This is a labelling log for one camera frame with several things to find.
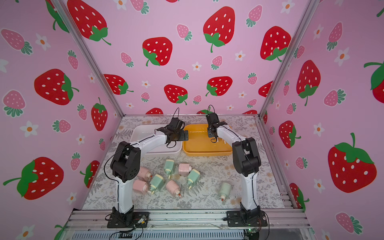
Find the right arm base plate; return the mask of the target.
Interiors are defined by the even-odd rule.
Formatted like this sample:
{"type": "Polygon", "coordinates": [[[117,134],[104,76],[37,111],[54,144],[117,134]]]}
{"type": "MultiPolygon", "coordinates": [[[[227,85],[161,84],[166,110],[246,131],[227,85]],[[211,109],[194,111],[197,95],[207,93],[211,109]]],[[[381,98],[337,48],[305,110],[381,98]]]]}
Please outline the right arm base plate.
{"type": "Polygon", "coordinates": [[[247,210],[243,204],[239,211],[227,211],[223,221],[227,222],[229,227],[262,228],[269,225],[267,215],[260,206],[247,210]]]}

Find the floral patterned table mat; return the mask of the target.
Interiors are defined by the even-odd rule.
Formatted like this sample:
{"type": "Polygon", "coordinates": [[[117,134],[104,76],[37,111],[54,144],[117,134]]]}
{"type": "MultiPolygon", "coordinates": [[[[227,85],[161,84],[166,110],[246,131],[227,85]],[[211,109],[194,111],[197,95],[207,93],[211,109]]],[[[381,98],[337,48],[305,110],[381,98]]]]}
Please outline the floral patterned table mat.
{"type": "MultiPolygon", "coordinates": [[[[169,116],[124,117],[112,145],[84,203],[84,210],[111,210],[116,205],[116,182],[110,168],[111,156],[120,142],[141,140],[155,128],[170,122],[169,116]]],[[[252,199],[262,209],[282,209],[285,201],[268,161],[258,130],[258,118],[221,116],[238,135],[256,140],[262,164],[254,177],[252,199]]],[[[238,209],[242,202],[241,175],[231,155],[188,156],[171,145],[162,154],[147,154],[141,159],[144,172],[135,180],[133,204],[140,210],[238,209]]]]}

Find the aluminium front rail frame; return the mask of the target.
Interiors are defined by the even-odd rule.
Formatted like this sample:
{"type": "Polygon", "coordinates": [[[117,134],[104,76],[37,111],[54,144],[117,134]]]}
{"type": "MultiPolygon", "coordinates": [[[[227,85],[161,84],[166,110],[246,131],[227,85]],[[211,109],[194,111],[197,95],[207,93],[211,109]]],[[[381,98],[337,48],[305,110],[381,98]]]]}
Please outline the aluminium front rail frame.
{"type": "Polygon", "coordinates": [[[314,240],[302,210],[268,209],[246,224],[237,210],[138,210],[124,228],[110,211],[73,211],[60,240],[314,240]]]}

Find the white plastic storage box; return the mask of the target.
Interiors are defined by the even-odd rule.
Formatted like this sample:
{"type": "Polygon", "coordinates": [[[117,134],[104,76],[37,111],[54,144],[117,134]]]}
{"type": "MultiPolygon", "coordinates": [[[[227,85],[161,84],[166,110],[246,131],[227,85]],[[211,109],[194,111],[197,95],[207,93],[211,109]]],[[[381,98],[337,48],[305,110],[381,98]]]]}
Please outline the white plastic storage box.
{"type": "Polygon", "coordinates": [[[136,127],[131,136],[130,143],[141,147],[141,156],[177,156],[182,150],[182,142],[165,144],[166,135],[156,130],[166,125],[140,125],[136,127]]]}

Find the pink sharpener far left upper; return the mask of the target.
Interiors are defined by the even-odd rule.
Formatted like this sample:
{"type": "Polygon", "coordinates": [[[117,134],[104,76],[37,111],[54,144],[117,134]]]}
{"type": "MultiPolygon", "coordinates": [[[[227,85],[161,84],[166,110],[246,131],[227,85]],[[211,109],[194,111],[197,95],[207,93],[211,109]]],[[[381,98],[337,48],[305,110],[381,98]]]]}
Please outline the pink sharpener far left upper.
{"type": "Polygon", "coordinates": [[[138,177],[142,181],[150,182],[152,177],[153,177],[153,174],[149,169],[147,169],[145,167],[140,167],[138,177]]]}

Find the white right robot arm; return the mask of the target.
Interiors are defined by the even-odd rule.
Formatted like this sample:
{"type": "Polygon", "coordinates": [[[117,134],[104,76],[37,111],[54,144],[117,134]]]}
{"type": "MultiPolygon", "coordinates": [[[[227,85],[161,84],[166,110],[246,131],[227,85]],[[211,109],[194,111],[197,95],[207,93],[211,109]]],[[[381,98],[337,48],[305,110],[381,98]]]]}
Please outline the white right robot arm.
{"type": "Polygon", "coordinates": [[[241,211],[246,214],[260,210],[257,199],[257,175],[262,164],[256,140],[245,138],[229,128],[226,122],[221,122],[216,113],[206,115],[208,136],[222,139],[232,146],[233,165],[241,174],[242,202],[241,211]]]}

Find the green sharpener upper middle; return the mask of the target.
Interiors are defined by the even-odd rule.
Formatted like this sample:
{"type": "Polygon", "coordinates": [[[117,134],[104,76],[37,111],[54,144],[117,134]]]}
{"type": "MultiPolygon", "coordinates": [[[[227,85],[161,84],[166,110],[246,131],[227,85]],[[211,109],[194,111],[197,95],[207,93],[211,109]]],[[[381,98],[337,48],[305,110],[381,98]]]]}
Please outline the green sharpener upper middle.
{"type": "Polygon", "coordinates": [[[167,159],[164,165],[165,174],[168,176],[168,179],[175,173],[175,161],[167,159]]]}

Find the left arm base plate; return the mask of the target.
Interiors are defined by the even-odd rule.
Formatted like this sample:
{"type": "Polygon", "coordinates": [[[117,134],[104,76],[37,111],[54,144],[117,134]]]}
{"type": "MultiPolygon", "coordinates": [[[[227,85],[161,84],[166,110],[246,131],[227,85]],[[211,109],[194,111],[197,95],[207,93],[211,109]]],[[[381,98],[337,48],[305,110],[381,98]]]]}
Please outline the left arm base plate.
{"type": "Polygon", "coordinates": [[[107,220],[107,228],[146,228],[149,216],[150,212],[135,212],[134,208],[131,208],[127,213],[122,214],[113,207],[110,218],[107,220]]]}

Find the green sharpener lower left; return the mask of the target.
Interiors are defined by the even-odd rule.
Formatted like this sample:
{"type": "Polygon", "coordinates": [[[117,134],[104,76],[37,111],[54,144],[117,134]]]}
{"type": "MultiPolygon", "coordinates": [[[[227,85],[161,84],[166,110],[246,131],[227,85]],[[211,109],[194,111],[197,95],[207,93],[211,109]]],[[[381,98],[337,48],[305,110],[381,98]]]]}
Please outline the green sharpener lower left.
{"type": "Polygon", "coordinates": [[[149,193],[154,194],[155,192],[160,191],[164,185],[165,185],[164,178],[159,174],[154,175],[154,177],[150,181],[149,193]]]}

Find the green sharpener centre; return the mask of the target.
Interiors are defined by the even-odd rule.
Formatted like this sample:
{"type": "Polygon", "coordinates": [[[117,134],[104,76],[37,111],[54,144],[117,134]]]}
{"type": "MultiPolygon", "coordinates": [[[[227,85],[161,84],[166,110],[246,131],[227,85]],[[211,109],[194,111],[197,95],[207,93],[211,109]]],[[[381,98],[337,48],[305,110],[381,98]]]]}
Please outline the green sharpener centre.
{"type": "Polygon", "coordinates": [[[196,185],[197,182],[200,180],[200,172],[196,169],[192,169],[189,175],[187,176],[187,185],[188,188],[191,189],[193,185],[196,185]]]}

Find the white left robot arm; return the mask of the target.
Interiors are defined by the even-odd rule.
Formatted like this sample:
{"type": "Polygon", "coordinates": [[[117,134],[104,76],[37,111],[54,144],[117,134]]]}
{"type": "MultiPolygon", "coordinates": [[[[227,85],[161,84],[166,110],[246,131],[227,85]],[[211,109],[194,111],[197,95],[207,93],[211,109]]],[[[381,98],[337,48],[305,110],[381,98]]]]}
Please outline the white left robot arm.
{"type": "Polygon", "coordinates": [[[126,214],[134,209],[133,184],[140,171],[141,157],[159,146],[187,141],[189,134],[184,127],[184,121],[173,117],[168,125],[155,129],[154,133],[148,137],[136,142],[119,143],[110,168],[117,186],[116,209],[120,214],[126,214]]]}

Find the yellow plastic storage box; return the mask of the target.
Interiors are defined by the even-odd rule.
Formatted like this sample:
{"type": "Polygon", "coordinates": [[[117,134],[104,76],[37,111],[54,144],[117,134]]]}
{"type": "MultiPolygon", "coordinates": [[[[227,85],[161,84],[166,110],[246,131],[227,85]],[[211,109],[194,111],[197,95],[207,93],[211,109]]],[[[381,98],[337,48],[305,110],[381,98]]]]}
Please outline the yellow plastic storage box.
{"type": "Polygon", "coordinates": [[[229,156],[233,153],[232,142],[239,141],[231,131],[224,129],[224,139],[209,137],[208,124],[191,124],[185,127],[189,140],[183,142],[183,151],[190,157],[229,156]]]}

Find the pink sharpener far left lower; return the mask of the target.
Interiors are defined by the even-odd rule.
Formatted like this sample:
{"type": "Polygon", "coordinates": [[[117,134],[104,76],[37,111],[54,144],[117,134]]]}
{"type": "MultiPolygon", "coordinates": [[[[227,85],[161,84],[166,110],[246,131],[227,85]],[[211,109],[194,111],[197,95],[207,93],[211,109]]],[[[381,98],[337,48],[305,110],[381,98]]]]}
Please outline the pink sharpener far left lower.
{"type": "Polygon", "coordinates": [[[133,190],[142,195],[147,194],[150,191],[149,184],[142,180],[135,180],[133,183],[133,190]]]}

